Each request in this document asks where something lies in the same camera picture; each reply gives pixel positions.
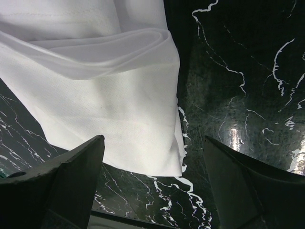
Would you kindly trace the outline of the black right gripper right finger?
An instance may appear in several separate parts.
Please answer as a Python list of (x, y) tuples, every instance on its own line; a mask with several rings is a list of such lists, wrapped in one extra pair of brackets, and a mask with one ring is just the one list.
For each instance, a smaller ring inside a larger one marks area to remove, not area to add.
[(221, 228), (303, 229), (305, 177), (205, 136), (204, 163)]

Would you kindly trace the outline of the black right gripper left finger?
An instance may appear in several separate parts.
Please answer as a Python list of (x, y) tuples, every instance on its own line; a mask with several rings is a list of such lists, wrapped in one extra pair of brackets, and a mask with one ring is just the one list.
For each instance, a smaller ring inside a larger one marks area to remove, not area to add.
[(97, 135), (42, 165), (0, 180), (2, 229), (85, 229), (104, 156)]

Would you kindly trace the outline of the white t shirt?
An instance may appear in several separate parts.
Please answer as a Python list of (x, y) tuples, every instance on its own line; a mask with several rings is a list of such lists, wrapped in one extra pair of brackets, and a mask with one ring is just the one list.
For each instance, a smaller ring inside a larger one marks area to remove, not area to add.
[(161, 0), (0, 3), (0, 77), (54, 146), (103, 135), (104, 163), (180, 176), (179, 68)]

